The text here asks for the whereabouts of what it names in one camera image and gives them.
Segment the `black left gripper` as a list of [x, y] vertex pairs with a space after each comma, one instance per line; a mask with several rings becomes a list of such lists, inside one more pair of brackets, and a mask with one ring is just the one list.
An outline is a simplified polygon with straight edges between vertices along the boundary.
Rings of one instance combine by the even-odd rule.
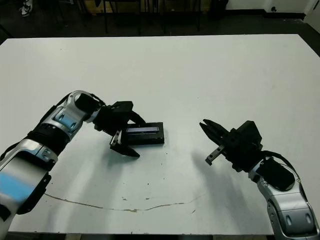
[[[146, 121], [132, 109], [132, 106], [103, 106], [92, 121], [94, 128], [114, 137], [117, 131], [122, 130], [128, 124], [129, 120], [137, 125], [145, 124]], [[140, 157], [139, 153], [124, 144], [111, 144], [110, 149], [124, 156]]]

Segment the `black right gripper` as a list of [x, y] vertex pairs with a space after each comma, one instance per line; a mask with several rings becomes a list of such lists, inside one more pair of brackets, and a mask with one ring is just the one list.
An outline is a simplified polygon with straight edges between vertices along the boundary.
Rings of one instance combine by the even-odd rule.
[[218, 147], [205, 159], [210, 166], [220, 155], [232, 163], [237, 172], [249, 172], [260, 160], [262, 137], [257, 127], [239, 127], [230, 131], [209, 119], [203, 119], [200, 127]]

